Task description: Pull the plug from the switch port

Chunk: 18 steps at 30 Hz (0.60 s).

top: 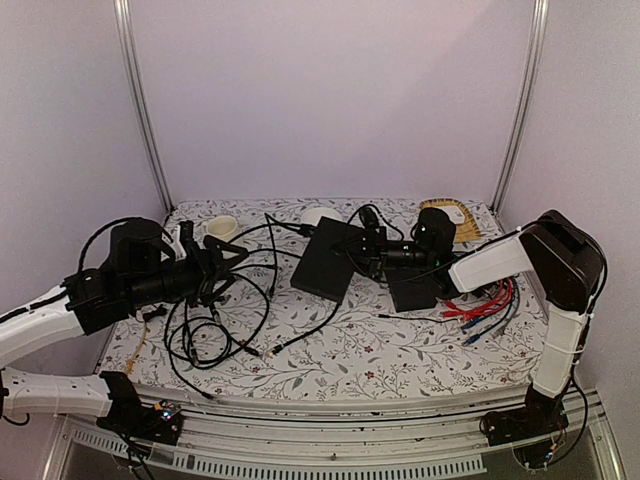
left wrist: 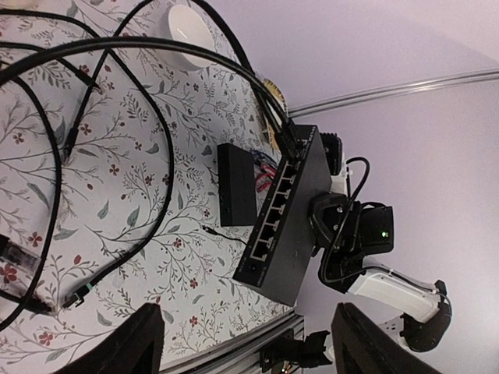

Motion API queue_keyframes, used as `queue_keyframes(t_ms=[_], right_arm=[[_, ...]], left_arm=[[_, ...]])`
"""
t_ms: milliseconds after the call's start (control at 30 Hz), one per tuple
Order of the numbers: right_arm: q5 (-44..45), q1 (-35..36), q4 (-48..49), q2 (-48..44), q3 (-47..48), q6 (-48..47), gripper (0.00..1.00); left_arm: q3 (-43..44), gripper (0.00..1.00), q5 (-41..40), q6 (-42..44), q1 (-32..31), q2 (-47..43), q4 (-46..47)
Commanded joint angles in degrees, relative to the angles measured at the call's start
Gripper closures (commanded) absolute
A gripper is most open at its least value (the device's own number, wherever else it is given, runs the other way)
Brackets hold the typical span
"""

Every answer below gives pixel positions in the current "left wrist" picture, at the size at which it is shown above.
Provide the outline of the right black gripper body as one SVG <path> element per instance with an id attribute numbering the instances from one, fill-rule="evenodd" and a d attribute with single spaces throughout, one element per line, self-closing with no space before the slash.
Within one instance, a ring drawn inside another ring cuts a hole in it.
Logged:
<path id="1" fill-rule="evenodd" d="M 361 203 L 350 203 L 346 195 L 335 192 L 314 197 L 309 220 L 316 237 L 313 253 L 334 244 L 333 252 L 352 252 L 359 233 Z"/>

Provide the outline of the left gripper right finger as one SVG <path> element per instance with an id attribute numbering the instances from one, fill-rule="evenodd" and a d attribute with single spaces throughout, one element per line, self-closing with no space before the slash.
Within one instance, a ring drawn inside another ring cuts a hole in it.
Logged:
<path id="1" fill-rule="evenodd" d="M 331 333 L 338 373 L 437 373 L 415 356 L 444 335 L 444 303 L 425 323 L 404 313 L 377 325 L 352 303 L 337 306 Z"/>

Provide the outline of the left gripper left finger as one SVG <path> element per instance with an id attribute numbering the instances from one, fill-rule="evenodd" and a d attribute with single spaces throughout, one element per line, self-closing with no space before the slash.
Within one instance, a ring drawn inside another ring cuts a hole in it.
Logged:
<path id="1" fill-rule="evenodd" d="M 163 351 L 160 307 L 146 303 L 76 360 L 77 373 L 158 373 Z"/>

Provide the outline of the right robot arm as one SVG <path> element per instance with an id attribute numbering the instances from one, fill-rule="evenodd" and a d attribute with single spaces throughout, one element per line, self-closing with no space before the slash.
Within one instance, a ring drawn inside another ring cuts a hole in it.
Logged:
<path id="1" fill-rule="evenodd" d="M 320 282 L 342 294 L 370 298 L 401 312 L 381 328 L 403 348 L 423 353 L 433 350 L 451 324 L 452 307 L 442 280 L 425 283 L 374 259 L 395 247 L 392 206 L 360 202 L 370 162 L 365 157 L 346 160 L 337 187 L 310 203 L 310 223 L 316 249 L 323 255 Z"/>

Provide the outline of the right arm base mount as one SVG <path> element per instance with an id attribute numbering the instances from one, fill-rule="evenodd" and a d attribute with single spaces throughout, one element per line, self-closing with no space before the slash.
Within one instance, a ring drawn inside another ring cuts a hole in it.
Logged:
<path id="1" fill-rule="evenodd" d="M 281 373 L 289 373 L 292 368 L 313 369 L 334 363 L 334 349 L 331 333 L 322 330 L 311 333 L 303 339 L 295 338 L 294 330 L 286 330 L 280 337 L 260 349 L 262 372 L 282 364 Z"/>

